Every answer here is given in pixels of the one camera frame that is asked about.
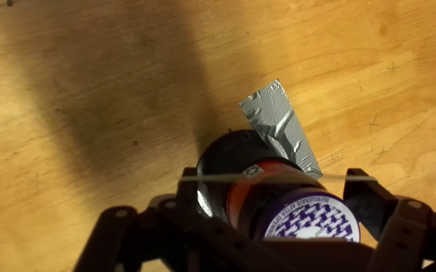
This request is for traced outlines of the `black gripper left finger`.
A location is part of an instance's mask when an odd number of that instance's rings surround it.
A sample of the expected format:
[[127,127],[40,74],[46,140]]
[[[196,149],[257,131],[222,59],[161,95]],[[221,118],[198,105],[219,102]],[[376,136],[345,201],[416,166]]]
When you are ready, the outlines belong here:
[[186,226],[193,226],[196,222],[196,175],[195,167],[184,167],[177,187],[177,207],[180,222]]

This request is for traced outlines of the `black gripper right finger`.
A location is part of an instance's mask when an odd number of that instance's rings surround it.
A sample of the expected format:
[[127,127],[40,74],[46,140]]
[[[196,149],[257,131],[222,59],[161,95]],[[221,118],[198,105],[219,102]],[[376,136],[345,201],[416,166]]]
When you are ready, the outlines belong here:
[[343,201],[357,220],[378,240],[398,198],[363,169],[349,167],[345,176]]

